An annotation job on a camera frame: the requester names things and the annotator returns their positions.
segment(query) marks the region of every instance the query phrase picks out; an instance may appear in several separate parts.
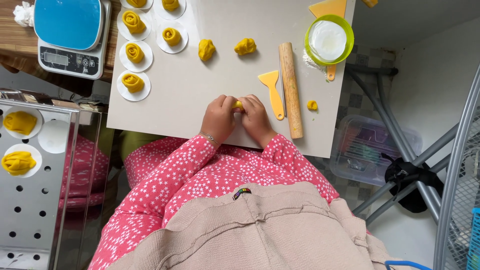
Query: wooden rolling pin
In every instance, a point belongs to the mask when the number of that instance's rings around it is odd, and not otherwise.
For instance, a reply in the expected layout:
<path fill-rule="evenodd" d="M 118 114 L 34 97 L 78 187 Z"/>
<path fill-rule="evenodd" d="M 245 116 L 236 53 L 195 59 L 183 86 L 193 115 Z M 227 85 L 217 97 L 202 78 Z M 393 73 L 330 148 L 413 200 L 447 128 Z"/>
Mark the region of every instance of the wooden rolling pin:
<path fill-rule="evenodd" d="M 297 76 L 293 64 L 292 44 L 286 42 L 278 46 L 280 53 L 280 68 L 282 69 L 283 91 L 285 95 L 285 108 L 287 109 L 290 137 L 298 139 L 303 137 L 301 125 L 300 100 L 297 88 Z"/>

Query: orange dough scraper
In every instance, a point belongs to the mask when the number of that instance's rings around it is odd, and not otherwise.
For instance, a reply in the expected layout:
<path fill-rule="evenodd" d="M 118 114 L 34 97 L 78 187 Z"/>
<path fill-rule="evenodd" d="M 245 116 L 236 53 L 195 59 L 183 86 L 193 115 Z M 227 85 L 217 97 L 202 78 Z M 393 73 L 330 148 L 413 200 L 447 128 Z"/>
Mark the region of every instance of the orange dough scraper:
<path fill-rule="evenodd" d="M 259 75 L 258 78 L 270 90 L 270 103 L 272 103 L 272 109 L 275 117 L 278 120 L 282 120 L 284 117 L 282 99 L 280 98 L 280 95 L 275 87 L 276 82 L 278 81 L 278 70 Z"/>

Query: white wall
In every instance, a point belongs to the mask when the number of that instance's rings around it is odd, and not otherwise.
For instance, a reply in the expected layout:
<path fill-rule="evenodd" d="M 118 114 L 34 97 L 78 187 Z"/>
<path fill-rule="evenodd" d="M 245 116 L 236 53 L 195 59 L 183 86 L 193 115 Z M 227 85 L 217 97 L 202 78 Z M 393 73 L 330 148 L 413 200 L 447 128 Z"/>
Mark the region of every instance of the white wall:
<path fill-rule="evenodd" d="M 401 50 L 390 92 L 392 111 L 401 126 L 418 131 L 423 150 L 459 119 L 480 62 L 480 18 L 449 28 Z M 452 145 L 430 158 L 432 166 L 450 153 Z M 444 171 L 440 175 L 444 180 Z M 375 211 L 389 199 L 372 206 Z M 437 226 L 430 214 L 411 214 L 399 205 L 369 227 L 392 256 L 432 267 Z"/>
<path fill-rule="evenodd" d="M 403 49 L 480 16 L 478 0 L 379 0 L 373 8 L 355 4 L 355 44 Z"/>

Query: blue basket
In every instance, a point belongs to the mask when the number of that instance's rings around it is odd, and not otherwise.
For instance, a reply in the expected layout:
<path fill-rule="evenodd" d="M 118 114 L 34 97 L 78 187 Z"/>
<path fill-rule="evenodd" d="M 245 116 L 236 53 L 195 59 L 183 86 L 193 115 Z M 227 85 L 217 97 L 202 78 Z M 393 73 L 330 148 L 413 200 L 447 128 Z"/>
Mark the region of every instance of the blue basket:
<path fill-rule="evenodd" d="M 480 208 L 474 208 L 472 214 L 472 235 L 468 249 L 467 270 L 480 269 Z"/>

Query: small dough piece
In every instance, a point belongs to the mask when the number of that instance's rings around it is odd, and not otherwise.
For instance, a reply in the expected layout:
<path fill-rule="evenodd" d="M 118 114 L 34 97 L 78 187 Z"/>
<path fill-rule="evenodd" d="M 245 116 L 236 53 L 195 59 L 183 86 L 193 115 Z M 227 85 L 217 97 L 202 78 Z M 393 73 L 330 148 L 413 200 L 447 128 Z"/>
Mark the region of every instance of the small dough piece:
<path fill-rule="evenodd" d="M 36 117 L 24 111 L 9 113 L 3 119 L 3 125 L 6 129 L 23 135 L 30 135 L 36 125 Z"/>
<path fill-rule="evenodd" d="M 17 151 L 1 159 L 1 166 L 12 176 L 24 175 L 35 165 L 36 161 L 30 152 Z"/>
<path fill-rule="evenodd" d="M 165 28 L 162 33 L 163 40 L 168 43 L 170 47 L 176 46 L 181 39 L 180 32 L 175 28 Z"/>
<path fill-rule="evenodd" d="M 140 20 L 140 16 L 133 11 L 125 11 L 122 15 L 122 21 L 127 26 L 130 34 L 142 33 L 145 29 L 145 24 Z"/>
<path fill-rule="evenodd" d="M 317 110 L 318 109 L 318 105 L 317 105 L 317 102 L 315 100 L 310 100 L 308 101 L 307 103 L 307 108 L 309 110 Z"/>
<path fill-rule="evenodd" d="M 135 8 L 141 8 L 145 6 L 145 4 L 147 3 L 147 0 L 126 0 L 126 1 L 127 3 L 129 3 Z"/>
<path fill-rule="evenodd" d="M 213 52 L 215 51 L 215 46 L 211 39 L 202 39 L 198 44 L 198 57 L 203 61 L 207 61 L 212 57 Z"/>
<path fill-rule="evenodd" d="M 243 105 L 241 104 L 240 101 L 235 101 L 235 103 L 233 103 L 232 109 L 234 108 L 239 108 L 240 110 L 244 110 Z"/>
<path fill-rule="evenodd" d="M 179 0 L 162 0 L 163 8 L 168 11 L 174 11 L 180 6 Z"/>
<path fill-rule="evenodd" d="M 137 75 L 127 73 L 121 78 L 121 82 L 130 93 L 140 92 L 144 87 L 144 81 Z"/>
<path fill-rule="evenodd" d="M 255 44 L 255 40 L 253 40 L 253 38 L 244 38 L 234 48 L 235 52 L 239 55 L 254 52 L 256 49 L 257 45 Z"/>
<path fill-rule="evenodd" d="M 127 54 L 128 60 L 130 60 L 131 62 L 133 62 L 135 64 L 140 63 L 144 59 L 144 56 L 145 56 L 145 54 L 142 51 L 142 49 L 140 48 L 140 46 L 138 46 L 135 43 L 127 44 L 127 47 L 125 48 L 125 52 Z"/>

